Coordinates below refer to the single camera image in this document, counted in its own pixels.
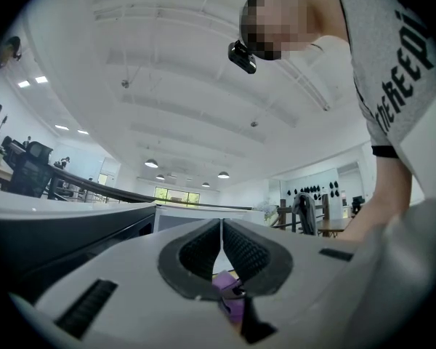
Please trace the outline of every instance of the black railing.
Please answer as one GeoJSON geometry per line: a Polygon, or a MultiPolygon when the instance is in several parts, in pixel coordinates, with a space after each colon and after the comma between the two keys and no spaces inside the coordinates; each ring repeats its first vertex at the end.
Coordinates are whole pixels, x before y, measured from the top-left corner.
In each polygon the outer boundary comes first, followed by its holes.
{"type": "Polygon", "coordinates": [[[245,209],[251,210],[252,207],[249,206],[217,206],[215,204],[202,204],[202,203],[190,203],[190,202],[178,202],[172,201],[169,199],[163,198],[155,198],[153,196],[145,196],[136,193],[132,193],[131,191],[124,191],[120,189],[110,188],[105,185],[101,185],[94,181],[85,180],[84,178],[75,176],[69,172],[64,171],[63,169],[52,166],[53,168],[53,176],[50,180],[49,190],[48,190],[48,199],[56,199],[61,200],[62,196],[59,194],[61,188],[57,187],[59,180],[63,180],[68,184],[75,185],[86,192],[90,192],[93,194],[99,194],[106,198],[115,199],[117,201],[125,201],[127,203],[152,203],[154,201],[164,201],[168,203],[177,203],[183,205],[191,205],[191,206],[203,206],[203,207],[211,207],[211,208],[230,208],[230,209],[245,209]]]}

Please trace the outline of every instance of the gray machine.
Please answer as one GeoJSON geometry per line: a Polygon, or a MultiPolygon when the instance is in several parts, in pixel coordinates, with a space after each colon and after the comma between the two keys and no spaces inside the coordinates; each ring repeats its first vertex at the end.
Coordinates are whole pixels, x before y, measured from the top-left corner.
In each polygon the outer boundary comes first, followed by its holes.
{"type": "Polygon", "coordinates": [[[436,282],[436,201],[361,244],[240,220],[203,220],[117,244],[23,315],[56,348],[368,348],[436,282]],[[246,290],[241,334],[211,285],[223,248],[246,290]]]}

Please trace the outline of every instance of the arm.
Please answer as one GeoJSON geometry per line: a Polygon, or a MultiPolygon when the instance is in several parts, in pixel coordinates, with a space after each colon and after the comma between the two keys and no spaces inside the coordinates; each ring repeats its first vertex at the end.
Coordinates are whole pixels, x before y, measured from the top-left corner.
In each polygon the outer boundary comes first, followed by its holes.
{"type": "Polygon", "coordinates": [[[376,158],[376,187],[366,203],[338,239],[361,241],[375,225],[388,223],[408,209],[412,175],[400,159],[376,158]]]}

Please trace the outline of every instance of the black sleeve trim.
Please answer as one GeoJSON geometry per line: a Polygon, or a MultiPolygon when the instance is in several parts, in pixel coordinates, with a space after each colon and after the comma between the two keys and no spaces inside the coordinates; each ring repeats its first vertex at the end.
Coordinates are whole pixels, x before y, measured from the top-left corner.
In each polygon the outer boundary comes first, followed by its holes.
{"type": "Polygon", "coordinates": [[[399,159],[399,156],[397,156],[392,146],[371,146],[371,150],[373,150],[373,155],[379,156],[380,158],[399,159]]]}

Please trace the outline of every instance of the black strip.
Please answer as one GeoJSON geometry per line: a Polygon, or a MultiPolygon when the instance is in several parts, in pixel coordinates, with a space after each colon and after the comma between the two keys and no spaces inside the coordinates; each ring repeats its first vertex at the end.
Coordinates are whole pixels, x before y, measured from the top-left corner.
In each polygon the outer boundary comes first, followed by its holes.
{"type": "Polygon", "coordinates": [[[339,251],[337,249],[332,249],[332,248],[323,248],[319,253],[328,257],[332,257],[334,259],[348,261],[348,262],[354,257],[353,253],[339,251]]]}
{"type": "Polygon", "coordinates": [[[373,155],[379,156],[380,158],[399,159],[399,156],[392,146],[371,146],[371,150],[373,150],[373,155]]]}
{"type": "Polygon", "coordinates": [[[99,279],[73,303],[56,324],[76,339],[80,339],[89,328],[118,284],[99,279]]]}

